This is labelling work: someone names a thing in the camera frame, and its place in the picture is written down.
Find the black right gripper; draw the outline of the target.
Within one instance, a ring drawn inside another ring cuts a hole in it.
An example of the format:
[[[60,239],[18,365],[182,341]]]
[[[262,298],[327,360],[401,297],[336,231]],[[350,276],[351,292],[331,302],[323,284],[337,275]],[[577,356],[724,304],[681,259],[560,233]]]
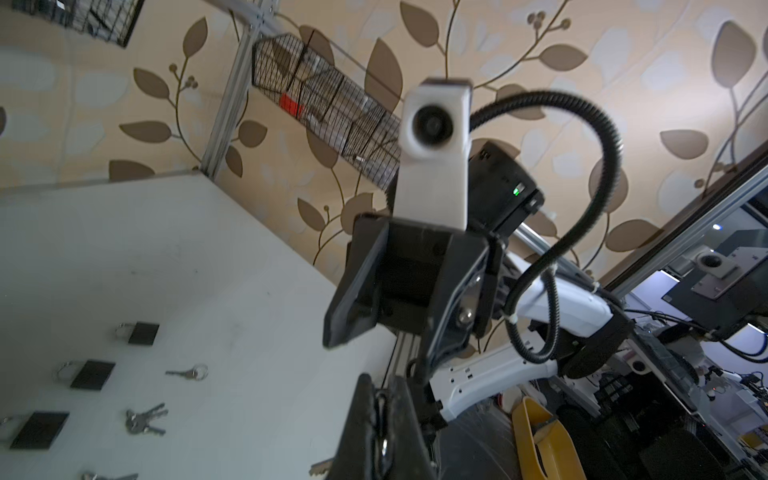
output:
[[[347,344],[377,324],[415,334],[425,324],[413,379],[428,383],[467,347],[470,332],[487,334],[505,247],[503,237],[475,222],[463,231],[359,214],[324,317],[323,346]],[[474,313],[464,323],[467,309]]]

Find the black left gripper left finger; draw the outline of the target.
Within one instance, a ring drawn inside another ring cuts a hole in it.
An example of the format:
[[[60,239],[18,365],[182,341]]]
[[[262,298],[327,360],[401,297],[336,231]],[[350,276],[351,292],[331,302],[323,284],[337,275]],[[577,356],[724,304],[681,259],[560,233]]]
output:
[[[359,376],[327,479],[374,479],[374,396],[378,390],[369,374]]]

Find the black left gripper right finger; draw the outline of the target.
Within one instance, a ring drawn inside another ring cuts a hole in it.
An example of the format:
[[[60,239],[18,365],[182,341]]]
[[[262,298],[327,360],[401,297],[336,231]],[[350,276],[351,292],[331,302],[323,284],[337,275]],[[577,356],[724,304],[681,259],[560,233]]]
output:
[[[406,380],[394,377],[386,389],[389,394],[390,470],[385,479],[434,479],[429,451],[423,441],[420,423]]]

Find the large padlock key bunch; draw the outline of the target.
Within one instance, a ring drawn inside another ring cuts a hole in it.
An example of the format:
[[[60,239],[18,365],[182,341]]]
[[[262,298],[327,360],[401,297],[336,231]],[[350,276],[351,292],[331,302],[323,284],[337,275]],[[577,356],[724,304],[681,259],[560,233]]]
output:
[[[309,475],[323,476],[327,474],[333,464],[333,460],[334,458],[329,458],[327,460],[323,460],[323,461],[312,464],[309,469]]]

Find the smallest padlock key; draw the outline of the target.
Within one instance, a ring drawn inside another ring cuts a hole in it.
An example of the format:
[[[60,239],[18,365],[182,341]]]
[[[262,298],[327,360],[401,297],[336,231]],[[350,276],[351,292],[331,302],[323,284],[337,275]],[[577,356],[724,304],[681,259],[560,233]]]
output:
[[[186,370],[167,370],[166,375],[181,377],[186,380],[202,381],[205,380],[209,374],[209,367],[205,364],[195,364],[191,368]]]

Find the small padlock key bunch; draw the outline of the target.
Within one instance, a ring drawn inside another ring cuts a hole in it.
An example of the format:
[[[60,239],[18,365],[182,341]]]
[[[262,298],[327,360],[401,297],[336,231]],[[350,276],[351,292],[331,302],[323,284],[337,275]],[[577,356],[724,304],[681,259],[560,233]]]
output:
[[[166,431],[162,428],[152,426],[151,422],[167,414],[168,410],[165,408],[164,403],[160,403],[145,412],[127,410],[125,420],[126,430],[131,435],[155,434],[164,436]]]

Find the smallest black padlock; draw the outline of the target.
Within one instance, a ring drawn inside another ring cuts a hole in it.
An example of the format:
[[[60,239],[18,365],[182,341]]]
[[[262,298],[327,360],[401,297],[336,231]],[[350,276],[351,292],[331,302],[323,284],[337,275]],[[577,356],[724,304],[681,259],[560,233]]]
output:
[[[147,322],[121,323],[114,331],[118,339],[128,344],[152,346],[160,329],[159,324]]]

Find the medium padlock key bunch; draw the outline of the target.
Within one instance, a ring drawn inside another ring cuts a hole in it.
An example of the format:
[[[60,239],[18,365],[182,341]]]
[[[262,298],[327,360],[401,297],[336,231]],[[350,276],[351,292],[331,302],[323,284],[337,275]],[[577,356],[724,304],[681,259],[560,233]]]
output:
[[[117,477],[110,477],[106,475],[97,474],[95,472],[85,472],[81,475],[80,479],[81,480],[137,480],[138,477],[139,477],[138,473],[117,476]]]

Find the small black padlock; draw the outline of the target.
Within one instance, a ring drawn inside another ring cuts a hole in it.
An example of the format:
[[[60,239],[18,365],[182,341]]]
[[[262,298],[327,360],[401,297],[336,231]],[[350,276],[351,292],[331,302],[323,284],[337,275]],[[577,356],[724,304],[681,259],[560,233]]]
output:
[[[55,372],[55,378],[71,389],[101,391],[116,367],[102,360],[68,361]]]

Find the medium black padlock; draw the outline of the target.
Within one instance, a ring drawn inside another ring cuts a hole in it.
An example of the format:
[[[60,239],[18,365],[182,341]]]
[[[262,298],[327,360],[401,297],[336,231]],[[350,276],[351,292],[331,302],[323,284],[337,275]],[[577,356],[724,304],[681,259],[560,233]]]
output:
[[[11,450],[47,451],[63,430],[69,412],[35,411],[29,415],[12,415],[1,419],[1,427],[18,424],[10,440]]]

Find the large black padlock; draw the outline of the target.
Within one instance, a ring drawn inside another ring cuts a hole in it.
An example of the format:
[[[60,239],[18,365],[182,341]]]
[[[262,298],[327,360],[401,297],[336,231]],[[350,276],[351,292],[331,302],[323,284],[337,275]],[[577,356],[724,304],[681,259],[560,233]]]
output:
[[[389,394],[378,390],[374,396],[375,438],[373,450],[374,479],[385,479],[390,470]]]

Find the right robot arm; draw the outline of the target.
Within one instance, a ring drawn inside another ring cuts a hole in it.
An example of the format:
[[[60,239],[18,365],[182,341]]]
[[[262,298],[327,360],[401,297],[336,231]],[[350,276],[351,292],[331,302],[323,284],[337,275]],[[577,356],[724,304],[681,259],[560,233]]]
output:
[[[378,325],[417,336],[406,388],[422,426],[520,383],[587,376],[627,337],[618,307],[553,268],[524,282],[532,263],[507,240],[544,196],[497,143],[409,149],[391,191],[392,215],[354,219],[323,344]]]

